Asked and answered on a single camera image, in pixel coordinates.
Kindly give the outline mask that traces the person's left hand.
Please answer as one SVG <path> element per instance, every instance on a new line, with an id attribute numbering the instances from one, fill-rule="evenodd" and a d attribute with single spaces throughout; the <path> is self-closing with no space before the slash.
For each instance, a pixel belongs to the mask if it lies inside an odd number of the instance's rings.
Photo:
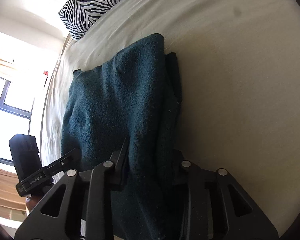
<path id="1" fill-rule="evenodd" d="M 39 203 L 39 201 L 42 199 L 42 196 L 28 196 L 25 199 L 26 208 L 29 212 L 31 212 L 34 207 Z"/>

